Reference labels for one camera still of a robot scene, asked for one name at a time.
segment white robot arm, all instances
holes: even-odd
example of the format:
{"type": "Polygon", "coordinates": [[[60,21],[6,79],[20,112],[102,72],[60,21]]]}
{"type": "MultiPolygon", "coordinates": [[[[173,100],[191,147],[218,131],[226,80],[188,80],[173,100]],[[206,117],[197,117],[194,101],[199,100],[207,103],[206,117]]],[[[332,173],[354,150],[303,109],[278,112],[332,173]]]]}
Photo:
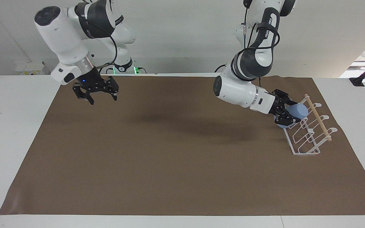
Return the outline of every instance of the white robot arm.
{"type": "Polygon", "coordinates": [[[98,69],[114,65],[118,71],[126,72],[132,66],[126,44],[133,43],[136,35],[123,20],[115,0],[84,2],[69,9],[49,6],[39,11],[35,25],[60,61],[52,71],[52,77],[62,85],[76,79],[73,86],[75,94],[91,104],[94,103],[90,95],[92,92],[107,92],[116,100],[119,86],[112,77],[101,78],[98,69]],[[94,66],[81,39],[95,38],[113,52],[112,62],[94,66]]]}
{"type": "Polygon", "coordinates": [[[291,101],[283,91],[269,93],[264,88],[253,85],[252,81],[270,72],[273,49],[279,42],[280,17],[287,16],[294,4],[295,0],[244,0],[250,19],[242,24],[243,36],[236,34],[244,49],[227,64],[213,87],[214,94],[221,100],[264,114],[273,114],[275,122],[285,126],[300,121],[285,108],[286,104],[297,103],[291,101]],[[253,35],[248,38],[248,45],[247,28],[252,28],[253,35]]]}

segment brown mat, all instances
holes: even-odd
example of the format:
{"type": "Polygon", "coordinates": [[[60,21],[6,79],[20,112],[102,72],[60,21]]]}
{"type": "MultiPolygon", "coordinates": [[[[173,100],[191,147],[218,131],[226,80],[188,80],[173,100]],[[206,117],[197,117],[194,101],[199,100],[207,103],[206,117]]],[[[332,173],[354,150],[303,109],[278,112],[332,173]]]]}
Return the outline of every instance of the brown mat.
{"type": "MultiPolygon", "coordinates": [[[[60,88],[0,215],[365,215],[365,171],[333,118],[322,154],[297,157],[271,115],[217,99],[213,78],[116,81],[119,100],[94,106],[60,88]]],[[[332,116],[312,79],[262,84],[332,116]]]]}

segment black clamp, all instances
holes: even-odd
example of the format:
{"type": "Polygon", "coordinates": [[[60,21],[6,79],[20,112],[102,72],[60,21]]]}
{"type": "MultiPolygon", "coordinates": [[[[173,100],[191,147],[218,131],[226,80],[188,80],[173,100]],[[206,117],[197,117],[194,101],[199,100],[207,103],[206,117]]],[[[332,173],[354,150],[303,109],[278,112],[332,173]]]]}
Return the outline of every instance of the black clamp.
{"type": "Polygon", "coordinates": [[[275,115],[275,123],[289,126],[293,123],[299,123],[301,121],[300,118],[293,117],[290,112],[285,108],[285,105],[295,105],[298,104],[295,101],[292,101],[288,94],[284,91],[276,89],[272,93],[275,96],[274,105],[271,107],[271,114],[275,115]]]}
{"type": "Polygon", "coordinates": [[[103,83],[97,82],[93,86],[85,87],[82,86],[80,83],[76,82],[73,85],[73,91],[78,99],[85,99],[90,102],[91,105],[94,104],[94,99],[91,97],[90,93],[92,92],[106,92],[111,94],[114,101],[118,99],[117,92],[119,91],[119,85],[113,79],[113,77],[108,77],[103,81],[103,83]]]}

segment white wall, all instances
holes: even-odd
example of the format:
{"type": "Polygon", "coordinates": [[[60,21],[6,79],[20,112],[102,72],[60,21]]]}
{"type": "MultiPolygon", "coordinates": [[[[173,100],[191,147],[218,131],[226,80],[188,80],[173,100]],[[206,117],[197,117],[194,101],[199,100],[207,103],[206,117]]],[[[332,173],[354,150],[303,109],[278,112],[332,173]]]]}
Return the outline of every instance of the white wall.
{"type": "MultiPolygon", "coordinates": [[[[14,73],[14,62],[26,56],[53,68],[57,60],[38,34],[33,17],[45,6],[78,2],[0,0],[0,27],[18,43],[14,47],[0,35],[0,74],[14,73]]],[[[125,21],[138,32],[131,54],[149,72],[210,72],[240,49],[234,30],[243,21],[242,0],[119,2],[125,21]]],[[[365,49],[365,1],[297,0],[296,10],[281,19],[279,32],[282,39],[275,48],[271,75],[339,77],[365,49]]],[[[90,51],[96,62],[107,62],[109,52],[93,43],[90,51]]]]}

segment wooden dowel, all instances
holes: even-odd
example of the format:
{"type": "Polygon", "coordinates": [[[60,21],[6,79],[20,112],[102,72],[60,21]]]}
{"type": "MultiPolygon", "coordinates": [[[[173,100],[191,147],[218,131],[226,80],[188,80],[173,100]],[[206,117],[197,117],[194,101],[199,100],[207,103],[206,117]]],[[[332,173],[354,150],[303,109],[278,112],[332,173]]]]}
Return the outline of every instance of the wooden dowel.
{"type": "Polygon", "coordinates": [[[319,123],[319,126],[322,128],[323,133],[325,134],[325,136],[329,136],[328,141],[331,142],[332,141],[332,137],[330,137],[329,132],[328,132],[328,130],[325,127],[325,124],[321,120],[321,118],[319,116],[319,113],[316,111],[316,108],[313,105],[313,103],[312,103],[311,99],[309,98],[308,94],[305,94],[305,98],[307,99],[307,102],[308,102],[309,106],[311,107],[312,112],[315,115],[315,117],[316,117],[316,119],[317,119],[317,121],[319,123]]]}

